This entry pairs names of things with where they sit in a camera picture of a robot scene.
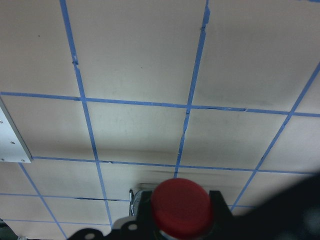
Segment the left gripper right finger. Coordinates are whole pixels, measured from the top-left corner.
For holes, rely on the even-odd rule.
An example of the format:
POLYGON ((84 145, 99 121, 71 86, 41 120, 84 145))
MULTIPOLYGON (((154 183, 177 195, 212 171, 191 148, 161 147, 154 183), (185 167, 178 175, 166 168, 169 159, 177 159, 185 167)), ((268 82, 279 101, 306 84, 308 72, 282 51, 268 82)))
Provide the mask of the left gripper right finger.
POLYGON ((320 175, 276 194, 232 224, 233 240, 318 240, 320 175))

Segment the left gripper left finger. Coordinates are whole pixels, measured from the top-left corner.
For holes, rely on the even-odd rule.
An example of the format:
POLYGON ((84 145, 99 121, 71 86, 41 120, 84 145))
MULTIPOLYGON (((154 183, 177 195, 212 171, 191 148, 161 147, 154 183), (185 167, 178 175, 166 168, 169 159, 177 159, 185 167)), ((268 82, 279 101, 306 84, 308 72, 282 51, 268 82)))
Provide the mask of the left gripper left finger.
POLYGON ((154 240, 155 224, 150 219, 128 216, 118 219, 111 232, 104 235, 95 228, 83 228, 75 232, 69 240, 154 240))

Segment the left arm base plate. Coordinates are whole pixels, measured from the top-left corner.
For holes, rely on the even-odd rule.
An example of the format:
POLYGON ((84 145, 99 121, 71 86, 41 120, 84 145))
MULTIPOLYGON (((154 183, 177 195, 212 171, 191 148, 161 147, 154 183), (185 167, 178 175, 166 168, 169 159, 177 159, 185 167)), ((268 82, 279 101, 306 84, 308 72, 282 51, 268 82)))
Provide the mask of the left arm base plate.
POLYGON ((0 99, 0 161, 7 163, 31 163, 32 156, 0 99))

